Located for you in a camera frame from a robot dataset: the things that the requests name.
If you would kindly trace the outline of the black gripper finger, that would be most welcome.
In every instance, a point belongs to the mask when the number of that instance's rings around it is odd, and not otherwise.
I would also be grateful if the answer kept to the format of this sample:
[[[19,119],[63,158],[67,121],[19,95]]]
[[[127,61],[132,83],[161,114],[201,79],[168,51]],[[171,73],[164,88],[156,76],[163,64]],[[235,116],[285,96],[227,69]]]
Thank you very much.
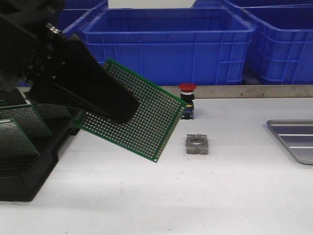
[[[65,106],[118,123],[130,121],[139,101],[105,71],[76,33],[65,41],[61,57],[53,85],[65,96]]]

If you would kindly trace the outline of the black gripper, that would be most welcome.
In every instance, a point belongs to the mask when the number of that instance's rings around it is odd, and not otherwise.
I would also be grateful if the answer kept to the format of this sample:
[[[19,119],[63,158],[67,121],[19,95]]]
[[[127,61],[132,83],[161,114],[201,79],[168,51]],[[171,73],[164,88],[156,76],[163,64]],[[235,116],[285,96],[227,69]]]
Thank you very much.
[[[33,102],[112,117],[113,106],[74,83],[81,73],[81,39],[57,27],[65,4],[64,0],[0,2],[0,88],[10,92],[30,81]]]

